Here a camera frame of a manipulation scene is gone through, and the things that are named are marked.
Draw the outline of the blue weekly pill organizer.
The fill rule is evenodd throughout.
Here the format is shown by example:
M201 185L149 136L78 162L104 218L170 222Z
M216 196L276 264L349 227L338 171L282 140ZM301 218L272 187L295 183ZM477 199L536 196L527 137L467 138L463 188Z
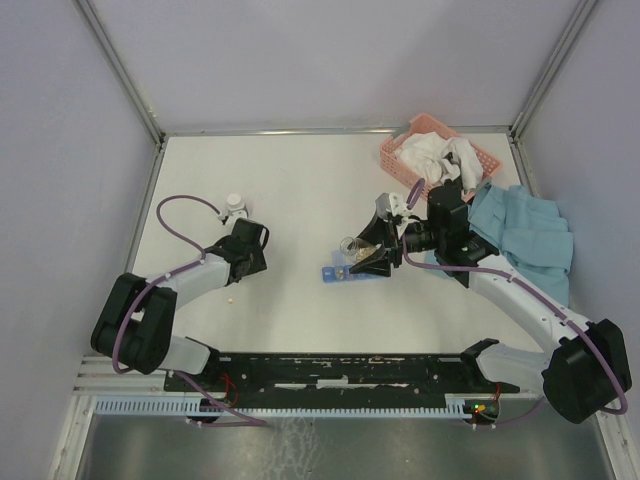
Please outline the blue weekly pill organizer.
M382 270L375 273L352 273L351 268L360 260L375 252L373 247L358 248L345 254L341 250L331 253L331 264L322 268L322 280L326 284L361 281L369 279L387 278L388 274Z

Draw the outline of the clear bottle of yellow capsules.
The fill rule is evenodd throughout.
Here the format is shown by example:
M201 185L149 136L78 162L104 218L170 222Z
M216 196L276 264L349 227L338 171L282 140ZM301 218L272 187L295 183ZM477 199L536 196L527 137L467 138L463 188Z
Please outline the clear bottle of yellow capsules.
M376 250L375 245L357 237L345 237L340 243L340 252L346 261L353 265L370 257Z

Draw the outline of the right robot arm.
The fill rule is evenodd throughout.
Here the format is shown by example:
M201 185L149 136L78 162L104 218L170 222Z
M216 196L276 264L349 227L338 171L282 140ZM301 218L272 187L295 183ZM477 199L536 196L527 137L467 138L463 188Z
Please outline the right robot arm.
M467 389L517 385L574 424L597 412L626 414L632 378L621 329L609 319L588 320L520 275L472 231L469 205L453 182L428 191L424 218L413 211L422 191L417 182L407 197L383 193L376 199L368 225L340 244L355 262L351 273L388 277L403 263L443 271L496 305L539 346L534 353L487 341L458 368Z

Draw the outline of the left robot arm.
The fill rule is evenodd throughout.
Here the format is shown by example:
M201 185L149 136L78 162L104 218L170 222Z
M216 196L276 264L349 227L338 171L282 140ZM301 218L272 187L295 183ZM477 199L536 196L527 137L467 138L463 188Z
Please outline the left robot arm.
M120 275L92 332L91 348L115 359L124 371L181 371L198 389L212 389L221 378L219 353L175 335L175 314L206 293L266 270L268 240L266 226L241 218L202 258L151 279Z

